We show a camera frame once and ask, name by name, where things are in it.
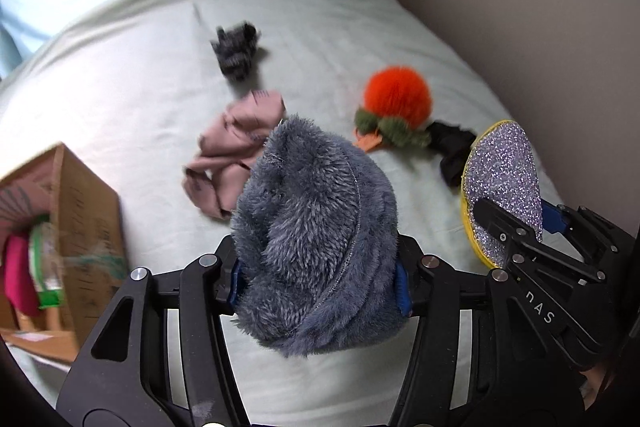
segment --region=yellow trim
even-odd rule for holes
[[[473,155],[474,150],[476,149],[476,146],[478,145],[478,143],[482,138],[487,136],[489,133],[493,132],[498,126],[501,126],[503,123],[511,123],[511,122],[513,122],[513,120],[500,120],[499,122],[494,123],[491,127],[489,127],[489,129],[484,131],[484,133],[482,133],[480,136],[478,136],[478,138],[476,138],[476,140],[473,142],[473,145],[471,146],[469,159]],[[466,237],[468,237],[469,242],[471,243],[471,248],[473,248],[475,254],[480,258],[480,261],[482,261],[491,269],[499,268],[499,266],[497,266],[497,264],[491,261],[491,259],[489,259],[485,255],[484,251],[482,251],[482,247],[480,246],[480,243],[478,243],[478,240],[474,235],[474,230],[471,228],[471,218],[469,217],[468,204],[465,198],[466,168],[468,165],[469,165],[469,160],[467,159],[465,163],[465,168],[462,171],[462,183],[460,184],[460,189],[461,189],[460,190],[460,216],[462,218],[462,225],[465,227]]]

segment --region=silver glitter pad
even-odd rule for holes
[[[542,202],[531,145],[522,127],[499,123],[471,149],[462,179],[466,213],[478,247],[496,267],[506,264],[502,243],[478,225],[472,213],[480,198],[489,198],[533,227],[542,241]]]

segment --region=stuffed toy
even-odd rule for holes
[[[364,104],[356,112],[355,144],[365,152],[385,145],[427,147],[442,154],[440,172],[446,184],[460,187],[476,135],[441,121],[423,128],[432,107],[429,86],[417,71],[403,66],[379,71],[369,80]]]
[[[211,46],[220,71],[228,80],[241,82],[251,71],[260,33],[248,22],[228,30],[217,28],[217,33],[218,42],[211,41]]]
[[[380,145],[426,147],[430,135],[420,126],[431,115],[429,86],[417,71],[392,66],[374,74],[356,112],[356,145],[365,152]]]

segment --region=gray fuzzy fabric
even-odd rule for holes
[[[405,322],[393,189],[360,149],[292,117],[271,133],[231,226],[239,326],[285,356],[373,344]]]

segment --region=blue strap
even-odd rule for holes
[[[399,259],[396,259],[396,277],[394,278],[396,289],[396,304],[402,315],[408,317],[411,313],[411,297],[409,296],[409,277]]]
[[[545,200],[542,200],[542,228],[549,233],[564,233],[566,230],[562,212],[554,204]]]
[[[236,263],[234,264],[233,270],[231,270],[231,291],[229,292],[229,296],[227,301],[233,307],[238,302],[238,298],[242,295],[244,291],[244,287],[246,286],[246,282],[242,278],[240,261],[236,259]]]

